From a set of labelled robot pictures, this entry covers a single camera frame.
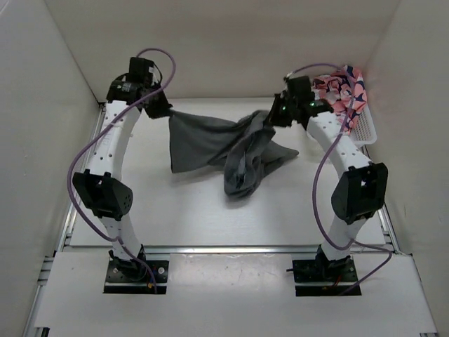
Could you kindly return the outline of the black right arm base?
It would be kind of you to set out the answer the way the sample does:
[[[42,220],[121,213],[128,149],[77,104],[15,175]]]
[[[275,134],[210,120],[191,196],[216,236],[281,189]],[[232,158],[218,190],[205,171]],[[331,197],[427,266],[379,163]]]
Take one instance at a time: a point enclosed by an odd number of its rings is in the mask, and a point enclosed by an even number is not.
[[[356,285],[358,275],[354,260],[347,256],[328,260],[321,247],[314,259],[296,259],[286,272],[293,274],[297,297],[361,296]]]

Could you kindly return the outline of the grey shorts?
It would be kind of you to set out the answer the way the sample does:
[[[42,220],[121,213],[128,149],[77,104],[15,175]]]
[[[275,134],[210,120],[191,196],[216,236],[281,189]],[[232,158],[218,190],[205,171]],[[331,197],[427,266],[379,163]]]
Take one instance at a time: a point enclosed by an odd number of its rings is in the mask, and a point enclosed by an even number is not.
[[[170,167],[186,173],[214,166],[223,171],[224,193],[230,199],[251,196],[263,178],[293,160],[297,150],[272,138],[276,130],[265,122],[268,111],[257,110],[238,121],[170,113]]]

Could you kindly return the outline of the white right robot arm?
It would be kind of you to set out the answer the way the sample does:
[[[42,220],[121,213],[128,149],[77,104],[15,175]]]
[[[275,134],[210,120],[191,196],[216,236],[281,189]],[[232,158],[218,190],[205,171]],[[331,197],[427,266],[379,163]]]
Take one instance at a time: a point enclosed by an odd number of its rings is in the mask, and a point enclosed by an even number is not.
[[[330,281],[340,273],[340,260],[347,258],[360,229],[383,207],[388,169],[375,164],[364,155],[347,133],[344,123],[330,111],[324,100],[299,101],[285,91],[274,96],[267,121],[280,127],[290,127],[296,121],[318,142],[330,160],[339,181],[331,195],[334,218],[328,231],[323,229],[318,215],[316,191],[323,168],[319,164],[312,184],[312,207],[316,222],[324,236],[319,251],[325,256],[315,263],[315,272],[322,280]]]

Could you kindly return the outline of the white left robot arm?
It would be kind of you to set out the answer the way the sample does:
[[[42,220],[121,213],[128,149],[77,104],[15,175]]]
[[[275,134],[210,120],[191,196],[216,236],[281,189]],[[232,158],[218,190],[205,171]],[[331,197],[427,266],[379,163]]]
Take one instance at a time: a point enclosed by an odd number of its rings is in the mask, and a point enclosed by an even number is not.
[[[103,239],[112,244],[112,258],[121,260],[123,273],[139,281],[147,273],[142,245],[135,236],[129,212],[133,191],[122,182],[122,166],[131,133],[143,110],[165,103],[162,74],[153,65],[131,70],[110,84],[105,118],[98,136],[88,145],[93,153],[83,171],[70,166],[70,197],[79,197],[79,215]]]

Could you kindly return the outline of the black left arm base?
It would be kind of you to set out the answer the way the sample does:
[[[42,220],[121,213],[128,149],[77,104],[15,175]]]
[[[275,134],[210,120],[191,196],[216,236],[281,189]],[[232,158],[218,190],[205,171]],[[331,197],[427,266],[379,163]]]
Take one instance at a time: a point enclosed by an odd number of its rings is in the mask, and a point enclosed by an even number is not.
[[[146,262],[152,271],[136,260],[122,260],[109,251],[109,263],[105,275],[103,293],[106,294],[149,294],[165,295],[169,275],[168,260],[147,260],[144,249],[138,258]]]

